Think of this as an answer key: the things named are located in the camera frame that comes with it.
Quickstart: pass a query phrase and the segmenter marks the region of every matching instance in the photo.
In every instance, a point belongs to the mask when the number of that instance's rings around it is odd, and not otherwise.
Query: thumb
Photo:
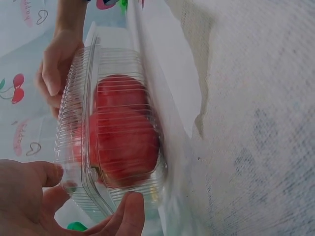
[[[60,47],[53,42],[44,52],[42,77],[51,96],[58,94],[61,87],[61,78],[58,70],[61,58]]]
[[[45,161],[35,161],[24,163],[27,168],[31,168],[38,177],[42,187],[52,187],[57,185],[63,177],[63,168],[60,165]]]

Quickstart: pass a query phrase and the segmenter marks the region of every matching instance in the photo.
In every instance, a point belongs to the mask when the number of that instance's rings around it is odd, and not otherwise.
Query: hand
[[[17,236],[140,236],[144,202],[126,193],[116,213],[85,232],[61,228],[56,211],[69,199],[60,186],[63,169],[48,162],[0,160],[0,235]],[[43,187],[52,187],[42,192]]]
[[[58,118],[59,108],[67,75],[75,52],[84,44],[78,33],[61,30],[55,34],[52,43],[44,52],[44,58],[36,74],[35,85]]]

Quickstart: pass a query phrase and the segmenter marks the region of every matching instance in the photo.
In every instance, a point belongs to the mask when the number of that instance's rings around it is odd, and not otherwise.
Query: red cherry
[[[20,102],[24,97],[24,91],[21,88],[17,88],[14,91],[13,98],[11,100],[12,104]]]
[[[115,4],[105,5],[103,0],[97,0],[96,1],[96,6],[100,10],[106,10],[106,9],[112,8],[113,6],[115,6]]]
[[[23,74],[17,74],[13,79],[13,86],[14,88],[19,88],[24,83],[24,75]]]

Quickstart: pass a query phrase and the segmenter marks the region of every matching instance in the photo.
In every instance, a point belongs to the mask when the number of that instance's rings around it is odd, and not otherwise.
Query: fingernail
[[[56,164],[57,175],[59,178],[63,177],[63,167],[60,164]]]
[[[55,96],[57,93],[54,91],[54,85],[51,82],[47,83],[47,89],[51,96]]]

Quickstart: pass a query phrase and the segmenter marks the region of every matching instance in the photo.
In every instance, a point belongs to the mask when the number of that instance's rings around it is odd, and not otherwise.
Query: finger
[[[84,233],[86,235],[94,235],[99,233],[100,231],[102,231],[102,229],[104,229],[104,227],[108,224],[108,222],[113,218],[113,216],[109,216],[106,220],[102,221],[101,223],[95,225],[94,227],[85,230]]]
[[[128,192],[124,195],[121,203],[119,204],[115,214],[112,216],[112,219],[108,222],[106,227],[102,230],[102,233],[107,233],[109,235],[116,235],[119,227],[122,224],[123,218],[124,218],[124,212],[126,208],[126,202],[130,195],[132,195],[133,192]]]
[[[46,100],[49,106],[59,109],[61,105],[61,99],[62,95],[57,94],[56,96],[48,97]]]
[[[54,216],[56,211],[59,210],[69,198],[69,194],[62,186],[58,185],[49,188],[43,193],[43,208]]]
[[[36,88],[39,90],[39,92],[41,93],[41,95],[47,99],[48,97],[50,97],[50,94],[43,80],[42,73],[43,73],[43,62],[41,62],[40,67],[36,73],[34,84]]]
[[[50,111],[51,111],[51,114],[53,115],[53,117],[55,119],[58,119],[58,117],[59,117],[59,108],[51,107]]]
[[[42,187],[53,187],[57,185],[63,177],[61,165],[55,165],[45,161],[35,161],[25,163],[25,166],[32,168],[38,175]]]
[[[47,86],[49,94],[55,96],[61,86],[58,64],[61,58],[61,52],[52,43],[44,52],[42,77]]]
[[[125,205],[121,226],[116,236],[141,236],[144,227],[144,200],[140,193],[132,193]]]

